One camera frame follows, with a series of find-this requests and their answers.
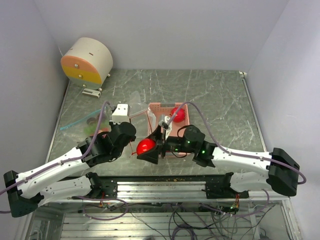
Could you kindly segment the red apple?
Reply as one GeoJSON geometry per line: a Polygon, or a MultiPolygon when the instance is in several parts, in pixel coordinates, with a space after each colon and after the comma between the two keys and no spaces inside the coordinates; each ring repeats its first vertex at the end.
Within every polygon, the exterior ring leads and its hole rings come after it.
{"type": "Polygon", "coordinates": [[[145,138],[139,142],[136,147],[136,153],[141,155],[145,152],[148,152],[156,145],[156,142],[150,138],[145,138]]]}

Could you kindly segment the clear red-zipper zip bag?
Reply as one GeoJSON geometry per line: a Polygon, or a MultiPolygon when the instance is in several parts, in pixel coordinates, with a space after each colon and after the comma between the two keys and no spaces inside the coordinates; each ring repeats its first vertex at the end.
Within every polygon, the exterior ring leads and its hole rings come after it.
{"type": "Polygon", "coordinates": [[[148,126],[150,124],[148,120],[149,105],[142,102],[140,93],[134,91],[130,94],[128,105],[130,107],[129,117],[130,122],[136,128],[136,139],[130,143],[131,154],[137,156],[137,145],[143,139],[148,137],[148,126]]]}

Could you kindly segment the green grape bunch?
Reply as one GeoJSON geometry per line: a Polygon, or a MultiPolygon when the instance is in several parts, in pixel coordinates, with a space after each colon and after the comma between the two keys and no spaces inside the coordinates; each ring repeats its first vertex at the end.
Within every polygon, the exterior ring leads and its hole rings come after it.
{"type": "Polygon", "coordinates": [[[96,126],[95,125],[87,125],[84,127],[83,132],[87,136],[92,136],[94,135],[96,131],[96,126]]]}

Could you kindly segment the clear blue-zipper zip bag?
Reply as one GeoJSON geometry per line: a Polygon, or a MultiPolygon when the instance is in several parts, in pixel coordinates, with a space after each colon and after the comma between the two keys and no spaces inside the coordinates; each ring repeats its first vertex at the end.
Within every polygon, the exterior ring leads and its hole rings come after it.
{"type": "MultiPolygon", "coordinates": [[[[92,112],[92,113],[90,113],[90,114],[88,114],[88,115],[86,115],[86,116],[84,116],[84,117],[72,122],[72,123],[69,123],[69,124],[67,124],[65,126],[61,126],[58,129],[60,131],[69,131],[69,132],[71,130],[76,130],[76,131],[84,133],[84,127],[88,126],[87,120],[89,118],[95,118],[96,119],[96,123],[91,124],[91,125],[97,126],[99,118],[100,118],[100,113],[101,113],[100,109],[95,110],[94,112],[92,112]]],[[[104,108],[104,110],[103,110],[101,123],[99,125],[99,130],[100,131],[108,130],[110,113],[111,113],[111,109],[108,106],[106,106],[104,108]]]]}

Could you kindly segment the pink-red apple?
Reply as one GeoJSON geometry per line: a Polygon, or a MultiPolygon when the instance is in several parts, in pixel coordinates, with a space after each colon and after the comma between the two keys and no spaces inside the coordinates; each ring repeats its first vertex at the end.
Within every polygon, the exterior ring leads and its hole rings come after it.
{"type": "Polygon", "coordinates": [[[175,107],[171,110],[170,116],[174,116],[173,122],[174,123],[181,123],[185,120],[186,118],[186,112],[183,108],[181,108],[176,114],[175,112],[178,110],[178,107],[175,107]]]}

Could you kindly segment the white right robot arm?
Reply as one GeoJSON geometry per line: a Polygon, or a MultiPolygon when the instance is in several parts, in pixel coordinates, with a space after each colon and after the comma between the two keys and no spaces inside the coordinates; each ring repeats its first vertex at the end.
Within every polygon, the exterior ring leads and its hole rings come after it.
{"type": "Polygon", "coordinates": [[[244,173],[228,172],[220,186],[226,198],[244,191],[268,190],[286,196],[297,194],[299,165],[281,148],[272,152],[250,152],[219,147],[205,140],[196,126],[183,127],[182,136],[166,136],[158,126],[136,147],[139,160],[158,164],[167,153],[193,154],[192,160],[201,167],[235,167],[244,173]]]}

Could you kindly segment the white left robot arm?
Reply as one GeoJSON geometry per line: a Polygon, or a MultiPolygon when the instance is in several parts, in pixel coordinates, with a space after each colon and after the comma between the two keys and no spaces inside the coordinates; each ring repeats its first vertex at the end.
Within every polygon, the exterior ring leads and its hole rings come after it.
{"type": "Polygon", "coordinates": [[[107,194],[107,187],[96,173],[67,180],[80,171],[118,159],[124,148],[136,139],[136,128],[129,122],[112,125],[110,131],[89,136],[64,155],[40,167],[4,174],[10,214],[19,218],[56,200],[76,197],[96,199],[107,194]]]}

